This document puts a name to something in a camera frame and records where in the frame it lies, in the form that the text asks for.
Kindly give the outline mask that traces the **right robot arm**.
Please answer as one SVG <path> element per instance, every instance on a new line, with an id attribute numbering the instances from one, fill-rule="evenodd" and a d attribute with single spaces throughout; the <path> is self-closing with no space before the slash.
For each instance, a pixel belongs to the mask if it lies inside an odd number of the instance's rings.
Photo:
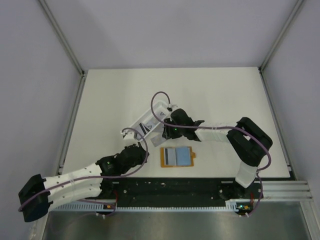
<path id="1" fill-rule="evenodd" d="M 239 198 L 245 198 L 252 191 L 259 165 L 273 145 L 272 139 L 250 118 L 242 117 L 235 126 L 208 126 L 204 120 L 192 120 L 179 108 L 170 113 L 162 123 L 162 137 L 177 139 L 185 137 L 190 141 L 215 141 L 230 144 L 241 163 L 235 177 L 233 192 Z"/>

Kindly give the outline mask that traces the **yellow leather card holder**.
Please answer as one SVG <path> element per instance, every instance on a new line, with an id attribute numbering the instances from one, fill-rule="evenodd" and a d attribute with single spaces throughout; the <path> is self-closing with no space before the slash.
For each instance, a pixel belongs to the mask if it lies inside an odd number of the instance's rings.
<path id="1" fill-rule="evenodd" d="M 166 166 L 165 165 L 165 154 L 164 154 L 165 148 L 175 148 L 175 152 L 176 152 L 176 165 L 175 166 Z M 193 167 L 195 158 L 196 158 L 196 153 L 193 152 L 191 146 L 161 147 L 160 148 L 160 166 L 162 168 Z"/>

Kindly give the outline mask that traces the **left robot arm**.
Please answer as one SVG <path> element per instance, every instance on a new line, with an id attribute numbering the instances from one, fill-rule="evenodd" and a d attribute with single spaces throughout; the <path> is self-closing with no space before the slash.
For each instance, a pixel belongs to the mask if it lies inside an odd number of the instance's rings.
<path id="1" fill-rule="evenodd" d="M 148 157 L 148 146 L 137 143 L 126 146 L 120 153 L 105 156 L 69 173 L 52 177 L 33 175 L 18 193 L 18 211 L 22 213 L 24 221 L 29 223 L 64 204 L 84 199 L 109 198 L 114 191 L 113 181 L 136 173 Z"/>

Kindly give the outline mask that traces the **silver card black stripe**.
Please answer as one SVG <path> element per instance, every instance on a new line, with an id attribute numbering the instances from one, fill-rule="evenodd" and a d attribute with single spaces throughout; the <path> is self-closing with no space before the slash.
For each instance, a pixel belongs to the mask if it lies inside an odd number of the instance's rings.
<path id="1" fill-rule="evenodd" d="M 165 148 L 164 149 L 164 165 L 165 166 L 176 166 L 177 157 L 175 148 Z"/>

